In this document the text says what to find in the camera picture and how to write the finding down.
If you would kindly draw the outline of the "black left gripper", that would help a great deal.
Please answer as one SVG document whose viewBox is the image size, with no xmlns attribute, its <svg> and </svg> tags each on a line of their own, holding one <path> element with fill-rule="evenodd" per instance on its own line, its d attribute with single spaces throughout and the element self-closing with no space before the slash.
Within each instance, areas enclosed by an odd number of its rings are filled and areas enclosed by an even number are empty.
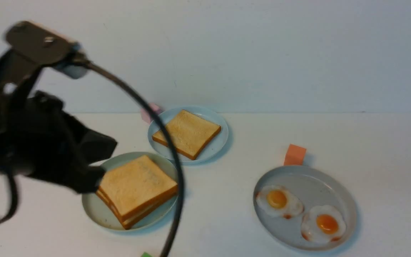
<svg viewBox="0 0 411 257">
<path fill-rule="evenodd" d="M 0 174 L 24 175 L 42 182 L 92 193 L 117 141 L 85 126 L 62 110 L 62 101 L 38 91 L 20 107 L 0 93 Z"/>
</svg>

